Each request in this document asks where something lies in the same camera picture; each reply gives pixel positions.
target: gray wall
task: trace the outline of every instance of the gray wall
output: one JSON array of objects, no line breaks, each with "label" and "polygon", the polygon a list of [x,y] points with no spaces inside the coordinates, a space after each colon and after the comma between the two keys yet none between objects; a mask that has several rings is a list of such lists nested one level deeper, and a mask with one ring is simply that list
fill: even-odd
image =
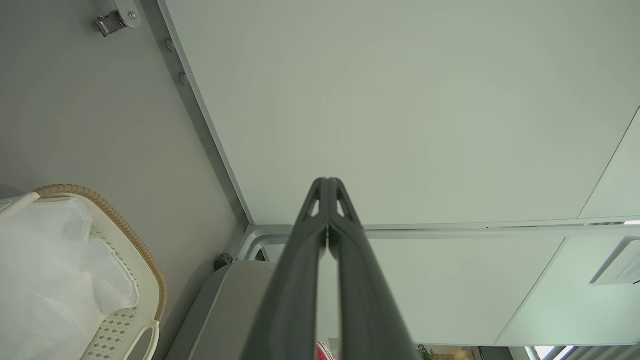
[{"label": "gray wall", "polygon": [[164,271],[167,353],[212,260],[246,217],[153,0],[141,29],[103,38],[109,0],[3,4],[0,197],[49,184],[87,186],[134,227]]}]

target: white panel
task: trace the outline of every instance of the white panel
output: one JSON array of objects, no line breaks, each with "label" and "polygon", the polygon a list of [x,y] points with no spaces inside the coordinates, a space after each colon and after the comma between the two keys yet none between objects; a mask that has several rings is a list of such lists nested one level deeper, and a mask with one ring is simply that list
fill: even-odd
[{"label": "white panel", "polygon": [[[493,345],[562,238],[370,241],[415,342]],[[319,270],[321,339],[339,328],[337,265],[328,257]]]},{"label": "white panel", "polygon": [[628,345],[638,340],[640,286],[589,284],[622,238],[568,238],[496,345]]},{"label": "white panel", "polygon": [[577,218],[640,99],[637,1],[161,3],[257,224]]},{"label": "white panel", "polygon": [[640,115],[636,113],[580,218],[640,215]]}]

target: metal latch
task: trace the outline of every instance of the metal latch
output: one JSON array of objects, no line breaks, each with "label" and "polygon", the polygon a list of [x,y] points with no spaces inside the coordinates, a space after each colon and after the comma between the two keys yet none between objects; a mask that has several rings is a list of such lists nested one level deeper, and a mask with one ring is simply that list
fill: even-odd
[{"label": "metal latch", "polygon": [[95,21],[102,36],[107,37],[124,28],[138,29],[142,25],[140,12],[133,0],[113,0],[116,10]]}]

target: cream plastic basket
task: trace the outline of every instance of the cream plastic basket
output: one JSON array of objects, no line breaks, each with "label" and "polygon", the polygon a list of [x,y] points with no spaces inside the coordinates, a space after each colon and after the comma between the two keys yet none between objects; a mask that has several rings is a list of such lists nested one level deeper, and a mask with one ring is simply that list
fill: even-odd
[{"label": "cream plastic basket", "polygon": [[51,197],[75,197],[83,202],[93,218],[91,237],[100,238],[122,260],[138,284],[140,301],[131,309],[107,317],[87,347],[82,359],[127,359],[143,333],[152,331],[144,359],[156,351],[159,325],[166,303],[164,275],[145,244],[131,226],[100,195],[82,186],[52,185],[21,197],[0,200],[0,222],[34,201]]}]

